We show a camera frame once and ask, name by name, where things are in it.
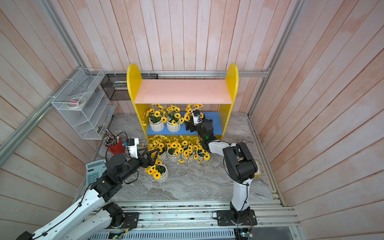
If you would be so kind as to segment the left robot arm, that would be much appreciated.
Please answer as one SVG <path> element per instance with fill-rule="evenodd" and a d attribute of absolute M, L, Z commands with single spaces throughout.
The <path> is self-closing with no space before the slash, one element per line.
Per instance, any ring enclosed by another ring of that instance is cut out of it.
<path fill-rule="evenodd" d="M 25 231 L 18 239 L 82 240 L 107 227 L 121 227 L 127 218 L 117 204 L 108 201 L 139 168 L 154 166 L 159 152 L 159 149 L 134 147 L 129 159 L 125 154 L 112 156 L 106 162 L 107 169 L 80 199 L 42 228 L 34 233 Z"/>

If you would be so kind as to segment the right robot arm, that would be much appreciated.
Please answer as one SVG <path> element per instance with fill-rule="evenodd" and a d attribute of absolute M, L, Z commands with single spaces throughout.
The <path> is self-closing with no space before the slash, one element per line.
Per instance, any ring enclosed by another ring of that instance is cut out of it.
<path fill-rule="evenodd" d="M 220 141 L 214 136 L 213 121 L 203 119 L 195 124 L 187 121 L 186 130 L 197 132 L 203 150 L 211 154 L 223 156 L 223 165 L 229 177 L 234 181 L 233 198 L 230 209 L 217 211 L 215 220 L 219 226 L 242 225 L 249 222 L 256 224 L 255 212 L 250 208 L 250 186 L 256 173 L 260 172 L 259 164 L 254 160 L 246 143 L 230 144 Z"/>

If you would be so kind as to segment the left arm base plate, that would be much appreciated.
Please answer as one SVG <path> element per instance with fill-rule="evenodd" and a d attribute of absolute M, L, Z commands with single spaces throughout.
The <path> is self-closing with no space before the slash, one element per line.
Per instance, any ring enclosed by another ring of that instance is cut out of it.
<path fill-rule="evenodd" d="M 132 230 L 137 228 L 140 213 L 119 213 L 112 218 L 111 227 L 114 229 L 128 229 Z"/>

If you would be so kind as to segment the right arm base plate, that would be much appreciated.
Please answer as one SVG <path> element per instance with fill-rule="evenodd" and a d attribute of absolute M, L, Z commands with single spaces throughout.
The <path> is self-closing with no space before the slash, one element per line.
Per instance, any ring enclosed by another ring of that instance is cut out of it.
<path fill-rule="evenodd" d="M 234 210 L 216 211 L 219 226 L 256 226 L 258 224 L 254 210 L 246 209 L 242 212 Z"/>

